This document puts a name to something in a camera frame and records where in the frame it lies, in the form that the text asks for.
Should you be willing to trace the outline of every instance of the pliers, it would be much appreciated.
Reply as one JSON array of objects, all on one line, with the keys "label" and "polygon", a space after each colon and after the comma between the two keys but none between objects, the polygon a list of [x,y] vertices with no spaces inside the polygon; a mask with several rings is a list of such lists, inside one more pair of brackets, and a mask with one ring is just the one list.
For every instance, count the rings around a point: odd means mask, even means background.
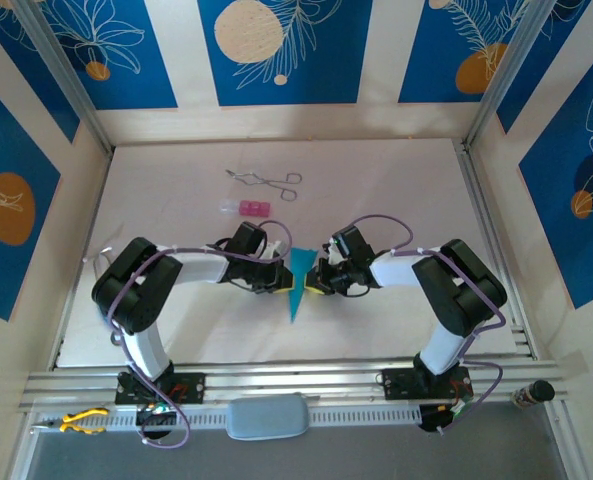
[{"label": "pliers", "polygon": [[46,429],[46,430],[58,429],[61,432],[66,432],[68,429],[71,428],[75,432],[81,432],[86,435],[96,435],[98,433],[103,433],[105,431],[105,427],[85,428],[85,427],[81,427],[80,425],[76,425],[72,422],[82,420],[83,418],[87,418],[92,415],[107,415],[107,414],[109,414],[109,410],[107,410],[106,408],[90,408],[89,410],[83,410],[82,412],[76,413],[74,415],[67,414],[67,415],[63,416],[63,418],[61,418],[61,419],[45,420],[44,422],[36,423],[36,424],[32,425],[32,428]]}]

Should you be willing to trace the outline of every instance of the teal triangle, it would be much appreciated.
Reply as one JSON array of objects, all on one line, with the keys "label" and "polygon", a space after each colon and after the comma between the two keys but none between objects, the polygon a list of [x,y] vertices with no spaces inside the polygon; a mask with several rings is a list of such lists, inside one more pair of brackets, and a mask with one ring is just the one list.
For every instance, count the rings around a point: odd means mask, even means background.
[{"label": "teal triangle", "polygon": [[294,288],[289,292],[289,310],[291,313],[291,323],[296,319],[298,306],[305,293],[305,277],[314,266],[316,261],[316,250],[303,250],[302,248],[292,248],[291,265],[289,269],[294,275]]}]

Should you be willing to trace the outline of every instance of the dark gray floor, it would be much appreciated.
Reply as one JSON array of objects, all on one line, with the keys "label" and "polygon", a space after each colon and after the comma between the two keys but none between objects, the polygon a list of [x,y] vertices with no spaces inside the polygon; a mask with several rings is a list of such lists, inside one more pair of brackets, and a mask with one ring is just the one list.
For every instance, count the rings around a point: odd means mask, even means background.
[{"label": "dark gray floor", "polygon": [[33,480],[427,480],[560,479],[542,407],[485,405],[441,438],[417,427],[316,428],[269,442],[195,431],[175,451],[145,447],[136,433],[41,434]]}]

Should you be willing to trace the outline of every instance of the white table surface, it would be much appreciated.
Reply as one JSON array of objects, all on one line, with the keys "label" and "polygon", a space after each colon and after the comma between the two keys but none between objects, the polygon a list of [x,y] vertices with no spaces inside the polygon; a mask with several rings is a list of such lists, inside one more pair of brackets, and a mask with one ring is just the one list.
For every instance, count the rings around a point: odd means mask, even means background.
[{"label": "white table surface", "polygon": [[[265,185],[245,186],[225,169],[280,179],[302,174],[295,202]],[[134,237],[162,245],[202,246],[230,236],[243,218],[219,212],[221,199],[269,201],[294,246],[319,249],[356,217],[385,213],[408,222],[410,247],[461,238],[487,262],[451,140],[239,142],[119,147],[88,255]],[[281,238],[271,230],[270,240]],[[401,242],[386,220],[360,224],[375,251]],[[118,347],[100,319],[86,264],[74,299],[60,367],[119,365]],[[416,354],[437,320],[420,287],[374,290],[360,299],[306,293],[294,324],[287,295],[253,295],[230,285],[185,284],[172,291],[158,319],[176,363],[382,358]],[[471,353],[513,353],[511,330],[486,333]]]}]

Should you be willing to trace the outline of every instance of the pink object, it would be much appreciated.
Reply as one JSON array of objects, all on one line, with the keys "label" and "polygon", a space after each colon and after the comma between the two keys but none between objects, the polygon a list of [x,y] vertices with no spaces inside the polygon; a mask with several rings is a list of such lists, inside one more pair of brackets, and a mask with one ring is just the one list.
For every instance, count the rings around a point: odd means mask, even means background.
[{"label": "pink object", "polygon": [[252,202],[250,200],[223,200],[220,211],[223,213],[236,213],[245,217],[269,217],[271,205],[269,202]]}]

